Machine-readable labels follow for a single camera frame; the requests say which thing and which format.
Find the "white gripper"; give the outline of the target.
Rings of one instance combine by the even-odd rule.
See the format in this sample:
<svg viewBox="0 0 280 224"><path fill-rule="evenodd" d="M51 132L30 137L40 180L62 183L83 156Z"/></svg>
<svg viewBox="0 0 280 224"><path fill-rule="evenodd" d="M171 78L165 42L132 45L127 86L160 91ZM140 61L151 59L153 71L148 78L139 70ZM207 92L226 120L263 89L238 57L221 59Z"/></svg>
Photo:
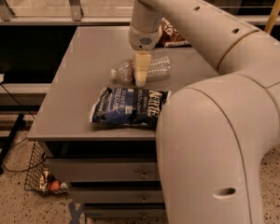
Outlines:
<svg viewBox="0 0 280 224"><path fill-rule="evenodd" d="M139 50L133 57L133 69L135 85L143 87L147 82L147 71L151 62L151 54L147 50L153 50L158 42L159 31L144 33L136 29L132 24L129 29L129 42L133 50Z"/></svg>

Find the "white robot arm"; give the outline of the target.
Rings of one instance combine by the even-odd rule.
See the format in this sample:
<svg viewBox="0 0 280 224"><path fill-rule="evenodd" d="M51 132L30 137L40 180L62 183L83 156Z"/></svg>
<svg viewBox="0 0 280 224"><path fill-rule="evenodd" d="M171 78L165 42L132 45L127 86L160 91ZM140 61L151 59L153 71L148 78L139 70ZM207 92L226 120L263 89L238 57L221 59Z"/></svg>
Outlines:
<svg viewBox="0 0 280 224"><path fill-rule="evenodd" d="M169 224L264 224L259 169L280 142L280 42L204 0L135 0L141 49L166 18L217 72L175 92L156 130Z"/></svg>

